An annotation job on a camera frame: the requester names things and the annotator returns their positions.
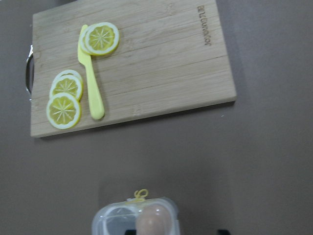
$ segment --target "yellow cord loop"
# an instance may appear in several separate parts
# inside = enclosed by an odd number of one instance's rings
[[[147,189],[142,189],[142,190],[137,190],[134,193],[135,198],[131,199],[130,201],[126,202],[127,204],[129,203],[138,203],[138,202],[144,202],[149,194],[149,191]]]

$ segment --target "wooden cutting board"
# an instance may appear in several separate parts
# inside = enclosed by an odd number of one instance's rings
[[[106,115],[89,113],[85,68],[77,60],[81,26],[111,22],[120,44],[92,62]],[[78,0],[33,16],[31,136],[43,137],[234,101],[236,92],[215,0]],[[84,80],[79,123],[50,125],[45,108],[54,77]]]

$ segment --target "plastic container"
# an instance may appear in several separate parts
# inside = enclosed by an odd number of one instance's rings
[[[134,199],[102,208],[93,219],[92,235],[180,235],[176,205],[167,198],[145,200],[147,195],[145,189],[136,191]]]

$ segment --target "knife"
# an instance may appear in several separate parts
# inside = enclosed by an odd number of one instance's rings
[[[86,25],[86,24],[82,26],[79,38],[81,37],[82,33],[84,32],[84,30],[87,27],[88,27],[88,25]],[[103,102],[102,102],[101,94],[99,92],[96,78],[94,76],[94,71],[93,71],[92,62],[91,62],[91,56],[89,54],[85,53],[81,49],[81,47],[79,45],[79,40],[78,40],[78,47],[77,47],[77,56],[78,56],[79,63],[84,65],[86,68],[88,102],[89,102],[90,114],[91,114],[93,119],[99,120],[105,114]]]

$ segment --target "brown egg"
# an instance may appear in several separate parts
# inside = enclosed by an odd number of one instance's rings
[[[137,235],[167,235],[171,227],[171,214],[160,204],[146,206],[136,220]]]

